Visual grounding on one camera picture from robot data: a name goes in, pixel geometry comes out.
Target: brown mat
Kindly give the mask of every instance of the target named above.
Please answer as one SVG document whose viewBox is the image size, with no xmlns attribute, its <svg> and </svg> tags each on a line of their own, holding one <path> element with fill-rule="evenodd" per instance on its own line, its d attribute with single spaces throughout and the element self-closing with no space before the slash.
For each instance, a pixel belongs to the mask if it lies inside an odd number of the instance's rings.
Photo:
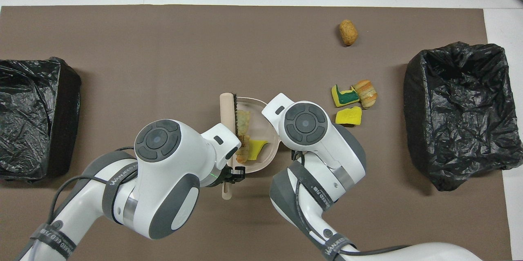
<svg viewBox="0 0 523 261">
<path fill-rule="evenodd" d="M 343 19 L 360 37 L 344 47 Z M 421 49 L 486 43 L 482 10 L 346 7 L 3 7 L 0 58 L 57 56 L 82 77 L 80 129 L 71 171 L 28 186 L 2 182 L 0 252 L 12 259 L 45 221 L 54 191 L 91 160 L 132 145 L 151 121 L 181 120 L 203 132 L 219 122 L 219 95 L 269 101 L 279 92 L 331 114 L 330 88 L 368 78 L 379 92 L 351 128 L 367 152 L 367 176 L 325 214 L 360 250 L 448 242 L 482 259 L 510 259 L 501 172 L 437 192 L 410 162 L 403 118 L 405 64 Z M 106 218 L 71 257 L 79 260 L 322 260 L 272 207 L 274 162 L 235 185 L 202 189 L 188 223 L 150 241 Z"/>
</svg>

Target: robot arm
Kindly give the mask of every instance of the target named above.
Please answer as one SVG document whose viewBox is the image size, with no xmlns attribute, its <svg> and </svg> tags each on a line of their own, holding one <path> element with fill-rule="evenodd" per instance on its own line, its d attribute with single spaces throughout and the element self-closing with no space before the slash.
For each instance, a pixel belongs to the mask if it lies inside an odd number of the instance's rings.
<svg viewBox="0 0 523 261">
<path fill-rule="evenodd" d="M 191 215 L 201 186 L 242 179 L 244 170 L 224 168 L 239 146 L 221 124 L 199 134 L 175 120 L 150 123 L 136 137 L 138 158 L 115 151 L 94 160 L 18 259 L 67 259 L 103 215 L 150 239 L 170 235 Z"/>
<path fill-rule="evenodd" d="M 329 261 L 478 261 L 468 250 L 444 243 L 359 252 L 322 219 L 323 212 L 365 175 L 363 148 L 344 127 L 330 122 L 317 104 L 276 96 L 262 114 L 282 142 L 300 157 L 273 177 L 275 209 L 296 226 Z"/>
</svg>

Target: sponge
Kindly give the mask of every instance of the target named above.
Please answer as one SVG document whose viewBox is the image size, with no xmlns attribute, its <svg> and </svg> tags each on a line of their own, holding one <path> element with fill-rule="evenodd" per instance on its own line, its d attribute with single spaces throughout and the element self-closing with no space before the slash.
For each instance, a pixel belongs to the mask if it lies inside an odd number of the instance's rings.
<svg viewBox="0 0 523 261">
<path fill-rule="evenodd" d="M 262 148 L 267 144 L 267 141 L 250 140 L 249 141 L 249 157 L 247 160 L 256 160 L 262 151 Z"/>
<path fill-rule="evenodd" d="M 336 124 L 339 125 L 360 125 L 361 108 L 352 107 L 340 110 L 336 113 Z"/>
<path fill-rule="evenodd" d="M 334 99 L 334 103 L 337 107 L 346 106 L 359 101 L 358 93 L 352 86 L 350 90 L 343 90 L 342 92 L 340 92 L 340 90 L 338 89 L 338 85 L 336 84 L 332 87 L 331 93 L 332 99 Z"/>
</svg>

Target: black strap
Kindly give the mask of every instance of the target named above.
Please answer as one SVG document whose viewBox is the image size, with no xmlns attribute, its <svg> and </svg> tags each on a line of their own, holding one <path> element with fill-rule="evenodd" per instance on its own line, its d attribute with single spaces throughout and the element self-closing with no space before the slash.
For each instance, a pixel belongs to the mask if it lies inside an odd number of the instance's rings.
<svg viewBox="0 0 523 261">
<path fill-rule="evenodd" d="M 138 162 L 124 166 L 124 168 L 116 172 L 107 181 L 105 189 L 103 190 L 103 196 L 101 198 L 101 208 L 103 210 L 103 214 L 118 224 L 121 223 L 117 222 L 116 218 L 114 217 L 114 200 L 116 200 L 116 194 L 118 193 L 118 189 L 120 188 L 122 181 L 136 170 L 138 170 Z"/>
<path fill-rule="evenodd" d="M 322 255 L 328 261 L 334 261 L 336 256 L 340 253 L 340 250 L 346 245 L 354 246 L 345 235 L 337 233 L 325 242 Z"/>
<path fill-rule="evenodd" d="M 59 229 L 47 223 L 42 224 L 30 237 L 37 239 L 68 259 L 76 248 L 76 244 Z"/>
<path fill-rule="evenodd" d="M 303 185 L 303 187 L 311 194 L 311 196 L 316 200 L 318 205 L 322 207 L 323 211 L 327 211 L 332 205 L 334 204 L 334 201 L 331 199 L 329 194 L 325 191 L 325 189 L 320 185 L 320 183 L 310 174 L 310 172 L 301 165 L 298 161 L 294 161 L 291 166 L 289 166 L 289 169 L 295 177 L 298 179 L 298 181 Z"/>
</svg>

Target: trash bag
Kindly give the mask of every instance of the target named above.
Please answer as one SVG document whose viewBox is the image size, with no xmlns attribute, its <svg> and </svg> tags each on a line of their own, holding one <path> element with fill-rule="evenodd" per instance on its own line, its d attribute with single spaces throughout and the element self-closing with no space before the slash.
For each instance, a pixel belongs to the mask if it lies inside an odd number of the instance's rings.
<svg viewBox="0 0 523 261">
<path fill-rule="evenodd" d="M 69 170 L 80 83 L 59 58 L 0 60 L 0 178 L 38 181 Z"/>
<path fill-rule="evenodd" d="M 456 42 L 407 66 L 404 114 L 412 163 L 440 191 L 522 163 L 505 50 Z"/>
</svg>

